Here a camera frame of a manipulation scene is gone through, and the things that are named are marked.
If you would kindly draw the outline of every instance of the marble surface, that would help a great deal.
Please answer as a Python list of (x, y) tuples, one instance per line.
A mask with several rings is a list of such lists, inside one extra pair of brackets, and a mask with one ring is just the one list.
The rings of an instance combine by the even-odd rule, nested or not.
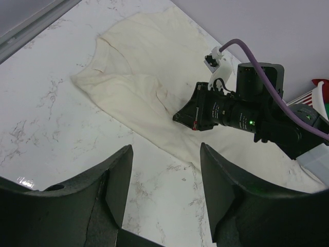
[[(95, 106), (70, 76), (92, 59), (96, 37), (169, 0), (83, 0), (0, 65), (0, 176), (43, 190), (132, 144), (123, 227), (165, 246), (211, 242), (201, 174)], [(218, 42), (205, 36), (209, 51)], [(236, 73), (239, 61), (231, 54)]]

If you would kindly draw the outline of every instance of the white fabric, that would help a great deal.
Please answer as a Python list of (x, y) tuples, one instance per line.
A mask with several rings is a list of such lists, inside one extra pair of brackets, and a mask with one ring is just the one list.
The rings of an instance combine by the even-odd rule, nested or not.
[[(172, 121), (196, 82), (209, 81), (211, 73), (203, 63), (209, 48), (178, 8), (139, 13), (98, 37), (91, 64), (72, 80), (102, 110), (198, 169), (205, 142), (270, 182), (303, 191), (323, 189), (275, 144), (255, 144), (252, 134), (230, 127), (196, 132)], [(228, 87), (234, 89), (235, 81), (232, 75)]]

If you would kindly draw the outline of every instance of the folded cloth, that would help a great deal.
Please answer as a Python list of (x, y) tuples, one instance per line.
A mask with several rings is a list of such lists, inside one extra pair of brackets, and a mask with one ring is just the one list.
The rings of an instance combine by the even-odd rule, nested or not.
[[(93, 60), (72, 80), (102, 110), (198, 169), (205, 142), (275, 184), (308, 192), (324, 189), (275, 144), (254, 143), (251, 133), (222, 126), (196, 132), (172, 121), (196, 82), (209, 81), (211, 73), (203, 63), (209, 51), (204, 36), (177, 7), (138, 13), (97, 38)], [(232, 75), (227, 86), (234, 89), (235, 82)]]

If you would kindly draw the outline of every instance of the green object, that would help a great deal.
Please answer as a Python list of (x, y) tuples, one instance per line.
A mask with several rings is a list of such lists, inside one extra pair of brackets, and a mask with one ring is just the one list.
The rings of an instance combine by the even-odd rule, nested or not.
[(329, 103), (325, 104), (325, 111), (327, 112), (327, 116), (329, 117)]

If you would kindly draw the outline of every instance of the purple cable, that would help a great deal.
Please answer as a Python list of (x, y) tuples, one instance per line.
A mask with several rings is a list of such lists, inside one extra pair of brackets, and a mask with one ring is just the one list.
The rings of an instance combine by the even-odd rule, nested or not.
[(302, 127), (304, 130), (309, 131), (312, 134), (315, 134), (317, 136), (320, 136), (321, 138), (325, 140), (329, 140), (329, 135), (316, 129), (313, 128), (312, 126), (308, 125), (307, 123), (303, 122), (300, 120), (290, 109), (287, 107), (285, 102), (280, 98), (279, 94), (275, 90), (275, 88), (272, 86), (272, 83), (268, 80), (267, 76), (265, 75), (264, 71), (262, 70), (261, 66), (257, 62), (256, 58), (252, 54), (251, 50), (248, 48), (248, 46), (239, 39), (233, 39), (227, 42), (225, 45), (223, 45), (220, 48), (220, 52), (223, 52), (227, 47), (237, 44), (241, 49), (244, 51), (244, 53), (247, 55), (249, 61), (255, 68), (257, 74), (259, 77), (262, 79), (264, 85), (266, 86), (267, 90), (269, 91), (270, 95), (273, 97), (274, 101), (278, 104), (278, 106), (281, 108), (281, 110), (297, 125)]

